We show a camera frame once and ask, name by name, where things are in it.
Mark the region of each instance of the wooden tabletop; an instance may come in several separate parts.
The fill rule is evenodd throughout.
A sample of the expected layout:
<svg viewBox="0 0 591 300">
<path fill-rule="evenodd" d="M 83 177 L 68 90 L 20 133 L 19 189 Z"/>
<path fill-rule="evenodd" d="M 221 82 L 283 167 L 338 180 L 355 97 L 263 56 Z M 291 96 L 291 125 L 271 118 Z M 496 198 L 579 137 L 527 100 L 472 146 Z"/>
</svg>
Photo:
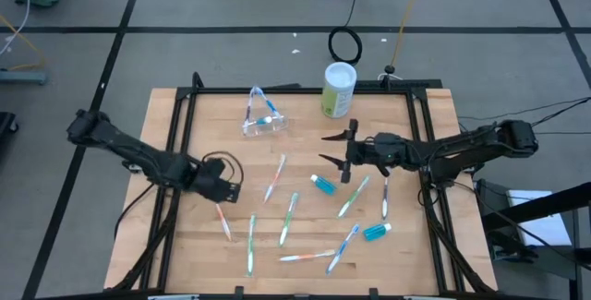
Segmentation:
<svg viewBox="0 0 591 300">
<path fill-rule="evenodd" d="M 164 149 L 166 143 L 174 96 L 175 90 L 171 89 L 156 89 L 151 94 L 141 139 L 159 149 Z M 329 119 L 321 113 L 319 95 L 268 95 L 268 98 L 289 118 L 289 127 L 268 136 L 243 138 L 241 125 L 247 95 L 198 96 L 189 153 L 200 158 L 209 151 L 230 151 L 244 165 L 245 182 L 236 204 L 222 204 L 233 242 L 226 239 L 212 202 L 195 193 L 183 193 L 166 292 L 230 294 L 237 285 L 242 285 L 246 294 L 368 294 L 371 287 L 377 287 L 382 295 L 437 294 L 425 212 L 416 201 L 418 175 L 401 168 L 394 169 L 391 175 L 388 221 L 392 230 L 383 238 L 367 242 L 360 234 L 328 277 L 325 270 L 332 258 L 278 260 L 282 256 L 337 249 L 355 223 L 360 223 L 364 230 L 380 222 L 383 177 L 375 167 L 364 165 L 353 168 L 349 184 L 339 184 L 336 167 L 318 157 L 318 153 L 343 158 L 345 143 L 320 138 L 342 132 L 350 118 L 359 121 L 358 138 L 379 131 L 411 138 L 404 97 L 355 95 L 351 110 L 342 119 Z M 459 133 L 449 90 L 428 90 L 428 104 L 436 138 Z M 417 111 L 422 118 L 418 104 Z M 183 123 L 181 120 L 176 150 Z M 287 163 L 279 185 L 263 204 L 282 153 L 287 155 Z M 309 180 L 312 174 L 337 184 L 335 195 L 328 196 L 314 187 Z M 366 175 L 371 177 L 368 186 L 345 217 L 337 219 L 339 209 Z M 470 185 L 467 175 L 461 175 L 458 181 Z M 143 175 L 131 175 L 126 205 L 147 185 Z M 294 192 L 300 198 L 285 245 L 279 248 L 285 213 Z M 449 188 L 447 193 L 460 251 L 482 279 L 496 288 L 474 195 L 460 186 Z M 105 287 L 119 282 L 144 249 L 155 196 L 153 191 L 122 221 Z M 253 212 L 258 216 L 254 276 L 248 278 L 248 221 Z M 443 246 L 441 251 L 448 288 L 453 288 Z M 155 267 L 159 266 L 160 257 L 159 252 Z M 157 269 L 152 271 L 151 285 L 155 285 Z"/>
</svg>

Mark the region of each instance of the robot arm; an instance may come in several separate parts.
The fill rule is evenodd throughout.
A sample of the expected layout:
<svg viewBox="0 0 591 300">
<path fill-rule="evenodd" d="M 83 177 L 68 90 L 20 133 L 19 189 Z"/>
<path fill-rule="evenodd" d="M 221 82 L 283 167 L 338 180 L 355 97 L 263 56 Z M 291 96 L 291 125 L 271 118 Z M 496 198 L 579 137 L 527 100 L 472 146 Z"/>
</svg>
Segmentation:
<svg viewBox="0 0 591 300">
<path fill-rule="evenodd" d="M 223 161 L 201 162 L 185 154 L 157 150 L 113 126 L 102 112 L 78 110 L 67 129 L 67 139 L 79 146 L 101 148 L 139 166 L 148 180 L 158 186 L 200 193 L 214 202 L 236 203 L 240 184 L 220 178 Z"/>
<path fill-rule="evenodd" d="M 351 177 L 351 164 L 372 164 L 384 176 L 389 175 L 387 167 L 401 166 L 408 171 L 426 168 L 431 183 L 443 185 L 455 179 L 462 170 L 483 162 L 500 156 L 525 158 L 537 151 L 537 140 L 531 125 L 519 120 L 481 126 L 431 142 L 416 142 L 393 133 L 378 133 L 374 138 L 355 141 L 357 128 L 357 120 L 351 119 L 348 130 L 323 138 L 347 141 L 344 161 L 320 155 L 342 171 L 341 181 L 344 183 L 349 182 Z"/>
</svg>

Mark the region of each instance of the white cable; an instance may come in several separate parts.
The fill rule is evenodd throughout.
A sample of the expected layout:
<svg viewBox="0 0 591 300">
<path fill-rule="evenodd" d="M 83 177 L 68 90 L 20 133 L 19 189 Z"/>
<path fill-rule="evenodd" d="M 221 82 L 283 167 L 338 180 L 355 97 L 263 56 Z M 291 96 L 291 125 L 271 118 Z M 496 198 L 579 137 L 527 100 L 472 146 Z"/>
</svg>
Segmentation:
<svg viewBox="0 0 591 300">
<path fill-rule="evenodd" d="M 14 41 L 17 38 L 17 36 L 20 33 L 20 31 L 22 30 L 22 28 L 25 26 L 25 24 L 27 24 L 27 19 L 29 19 L 29 11 L 30 11 L 30 0 L 27 0 L 27 12 L 25 13 L 25 18 L 22 20 L 22 23 L 20 24 L 20 27 L 18 27 L 17 32 L 15 32 L 15 34 L 12 35 L 10 40 L 8 40 L 8 42 L 6 42 L 6 45 L 4 45 L 4 48 L 2 49 L 2 51 L 0 51 L 0 55 L 2 55 L 8 49 L 8 46 L 10 46 L 12 41 Z"/>
<path fill-rule="evenodd" d="M 404 80 L 404 78 L 399 78 L 399 77 L 395 76 L 394 74 L 386 74 L 386 73 L 379 74 L 378 80 L 382 80 L 385 77 L 396 78 L 398 80 Z"/>
</svg>

